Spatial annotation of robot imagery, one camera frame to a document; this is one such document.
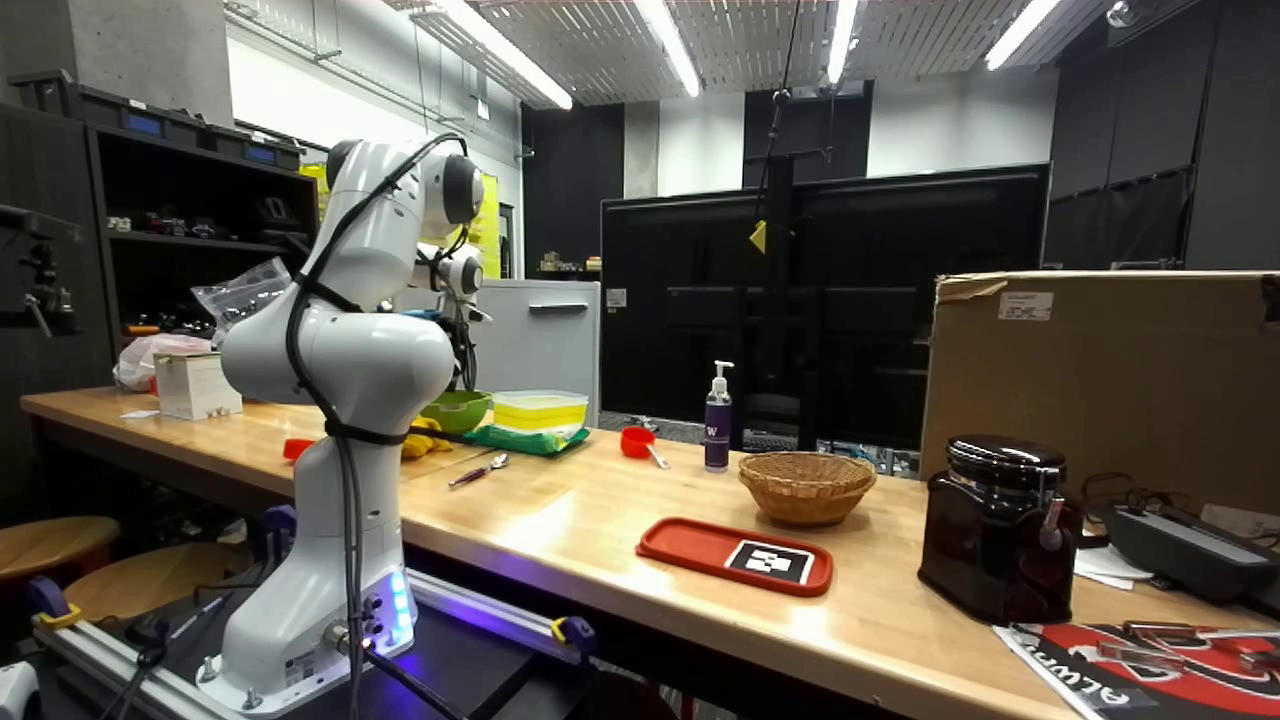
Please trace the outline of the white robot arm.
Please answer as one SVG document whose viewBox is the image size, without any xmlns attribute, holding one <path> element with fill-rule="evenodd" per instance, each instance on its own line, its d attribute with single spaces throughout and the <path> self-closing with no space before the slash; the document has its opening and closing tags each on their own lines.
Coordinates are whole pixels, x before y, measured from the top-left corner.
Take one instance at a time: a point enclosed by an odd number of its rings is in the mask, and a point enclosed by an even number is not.
<svg viewBox="0 0 1280 720">
<path fill-rule="evenodd" d="M 389 301 L 416 277 L 420 242 L 449 238 L 475 203 L 464 136 L 351 141 L 298 271 L 214 341 L 240 397 L 309 401 L 325 417 L 325 434 L 291 464 L 291 548 L 197 671 L 237 717 L 287 717 L 416 640 L 398 442 L 450 385 L 455 351 L 435 319 Z"/>
</svg>

